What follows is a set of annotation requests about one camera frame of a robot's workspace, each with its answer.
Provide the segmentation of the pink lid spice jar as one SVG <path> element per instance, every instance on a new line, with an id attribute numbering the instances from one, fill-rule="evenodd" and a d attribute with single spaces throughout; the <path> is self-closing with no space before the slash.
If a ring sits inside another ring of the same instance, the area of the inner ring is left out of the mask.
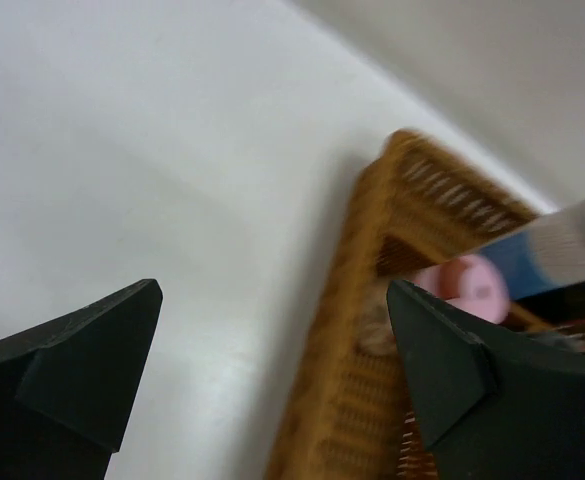
<path id="1" fill-rule="evenodd" d="M 510 310 L 510 298 L 501 273 L 480 255 L 453 258 L 402 278 L 489 323 L 503 322 Z M 387 291 L 395 279 L 386 276 L 374 280 L 364 296 L 359 315 L 358 347 L 366 354 L 389 356 L 396 351 L 387 303 Z"/>

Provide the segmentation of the black cap brown spice bottle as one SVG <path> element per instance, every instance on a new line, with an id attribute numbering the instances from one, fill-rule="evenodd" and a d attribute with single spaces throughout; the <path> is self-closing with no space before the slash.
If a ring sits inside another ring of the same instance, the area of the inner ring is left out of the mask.
<path id="1" fill-rule="evenodd" d="M 585 332 L 551 329 L 526 332 L 525 335 L 528 338 L 560 350 L 585 353 Z"/>

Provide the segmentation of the blue label silver cap jar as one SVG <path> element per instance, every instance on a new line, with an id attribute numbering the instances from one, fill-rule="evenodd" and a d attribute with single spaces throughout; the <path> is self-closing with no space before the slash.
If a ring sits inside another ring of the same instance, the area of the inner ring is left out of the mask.
<path id="1" fill-rule="evenodd" d="M 585 282 L 585 200 L 541 216 L 477 250 L 521 300 Z"/>

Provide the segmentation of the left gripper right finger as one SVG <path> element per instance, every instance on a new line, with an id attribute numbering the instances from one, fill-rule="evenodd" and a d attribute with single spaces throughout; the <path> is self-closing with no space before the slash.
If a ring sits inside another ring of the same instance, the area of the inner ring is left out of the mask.
<path id="1" fill-rule="evenodd" d="M 585 354 L 404 281 L 387 303 L 425 449 L 443 479 L 585 479 Z"/>

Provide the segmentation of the tall dark sauce bottle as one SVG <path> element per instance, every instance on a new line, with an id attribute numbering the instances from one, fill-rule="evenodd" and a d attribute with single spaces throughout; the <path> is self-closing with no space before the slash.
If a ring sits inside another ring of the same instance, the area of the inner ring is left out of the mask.
<path id="1" fill-rule="evenodd" d="M 551 325 L 585 323 L 585 281 L 515 300 L 515 303 Z"/>

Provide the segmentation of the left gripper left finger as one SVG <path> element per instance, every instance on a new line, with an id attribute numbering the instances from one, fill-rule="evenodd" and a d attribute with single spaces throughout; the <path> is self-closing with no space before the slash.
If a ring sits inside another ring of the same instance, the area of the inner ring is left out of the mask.
<path id="1" fill-rule="evenodd" d="M 105 477 L 162 300 L 143 279 L 0 340 L 0 479 Z"/>

